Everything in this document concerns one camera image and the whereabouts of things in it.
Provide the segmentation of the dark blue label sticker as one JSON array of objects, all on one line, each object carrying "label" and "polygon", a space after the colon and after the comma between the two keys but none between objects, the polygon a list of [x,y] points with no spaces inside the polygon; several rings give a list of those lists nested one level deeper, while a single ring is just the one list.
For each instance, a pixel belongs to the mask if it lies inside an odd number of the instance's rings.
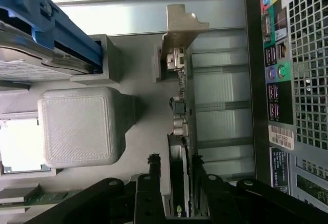
[{"label": "dark blue label sticker", "polygon": [[270,147],[271,187],[290,195],[289,154]]}]

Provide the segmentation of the white barcode sticker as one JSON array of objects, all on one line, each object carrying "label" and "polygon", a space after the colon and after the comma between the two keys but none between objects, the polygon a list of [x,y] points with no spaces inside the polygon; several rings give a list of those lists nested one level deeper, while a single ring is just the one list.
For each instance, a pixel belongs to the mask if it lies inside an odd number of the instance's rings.
[{"label": "white barcode sticker", "polygon": [[294,133],[287,128],[268,125],[269,142],[283,148],[294,150]]}]

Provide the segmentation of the green RAM stick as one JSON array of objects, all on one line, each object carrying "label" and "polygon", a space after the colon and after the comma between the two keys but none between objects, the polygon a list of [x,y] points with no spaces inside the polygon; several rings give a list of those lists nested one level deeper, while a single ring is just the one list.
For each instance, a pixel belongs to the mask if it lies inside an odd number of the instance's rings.
[{"label": "green RAM stick", "polygon": [[76,195],[81,191],[82,189],[66,190],[60,192],[41,191],[38,195],[34,195],[30,197],[25,202],[0,204],[0,210],[9,209],[9,208],[17,209],[17,208],[30,208],[30,207],[44,206],[44,205],[56,205]]}]

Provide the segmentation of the grey 3D-printed parts rack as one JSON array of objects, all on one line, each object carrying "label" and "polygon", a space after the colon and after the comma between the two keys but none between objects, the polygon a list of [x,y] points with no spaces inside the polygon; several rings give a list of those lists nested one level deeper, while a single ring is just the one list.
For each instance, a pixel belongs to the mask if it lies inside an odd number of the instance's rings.
[{"label": "grey 3D-printed parts rack", "polygon": [[[162,37],[92,35],[102,48],[102,74],[15,82],[27,93],[14,97],[0,92],[0,120],[38,120],[44,159],[41,170],[5,174],[0,156],[0,204],[41,191],[84,190],[105,178],[127,184],[147,174],[149,155],[159,154],[163,223],[169,221],[169,99],[178,82],[159,79]],[[32,210],[34,218],[54,206],[2,209],[0,224],[5,214]]]}]

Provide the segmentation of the CPU chip with silver lid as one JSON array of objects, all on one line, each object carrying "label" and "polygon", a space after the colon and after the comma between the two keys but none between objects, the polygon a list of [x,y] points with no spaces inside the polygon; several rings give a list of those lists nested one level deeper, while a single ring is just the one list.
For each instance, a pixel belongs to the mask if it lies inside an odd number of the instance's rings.
[{"label": "CPU chip with silver lid", "polygon": [[41,170],[44,159],[38,120],[0,120],[0,156],[5,174]]}]

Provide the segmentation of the desktop computer rear panel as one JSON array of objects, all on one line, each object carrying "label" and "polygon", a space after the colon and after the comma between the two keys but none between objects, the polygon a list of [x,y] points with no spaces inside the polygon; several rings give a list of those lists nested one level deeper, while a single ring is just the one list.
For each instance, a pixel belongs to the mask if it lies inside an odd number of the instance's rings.
[{"label": "desktop computer rear panel", "polygon": [[[328,213],[328,0],[245,0],[256,178],[289,154],[290,195]],[[294,150],[268,125],[294,133]]]}]

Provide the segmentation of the hard disk with blue caddy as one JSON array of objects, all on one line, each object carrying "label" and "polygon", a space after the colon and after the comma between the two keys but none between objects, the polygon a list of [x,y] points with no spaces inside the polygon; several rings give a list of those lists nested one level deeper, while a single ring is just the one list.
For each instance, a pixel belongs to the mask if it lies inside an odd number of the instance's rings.
[{"label": "hard disk with blue caddy", "polygon": [[0,81],[103,71],[103,51],[51,0],[0,0]]}]

